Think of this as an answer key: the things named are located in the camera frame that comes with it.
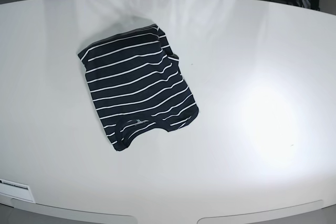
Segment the navy white striped T-shirt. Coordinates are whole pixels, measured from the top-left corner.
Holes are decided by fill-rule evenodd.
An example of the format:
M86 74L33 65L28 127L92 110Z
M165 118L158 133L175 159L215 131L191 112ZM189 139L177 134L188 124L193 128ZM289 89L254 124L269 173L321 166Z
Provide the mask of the navy white striped T-shirt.
M199 113L179 57L156 24L96 41L80 53L93 105L116 151L153 129L172 132Z

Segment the white label sticker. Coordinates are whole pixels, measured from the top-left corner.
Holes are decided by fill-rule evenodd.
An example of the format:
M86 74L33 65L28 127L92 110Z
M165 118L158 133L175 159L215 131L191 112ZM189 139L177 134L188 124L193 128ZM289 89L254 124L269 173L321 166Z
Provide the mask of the white label sticker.
M28 185L1 179L0 194L17 200L36 203Z

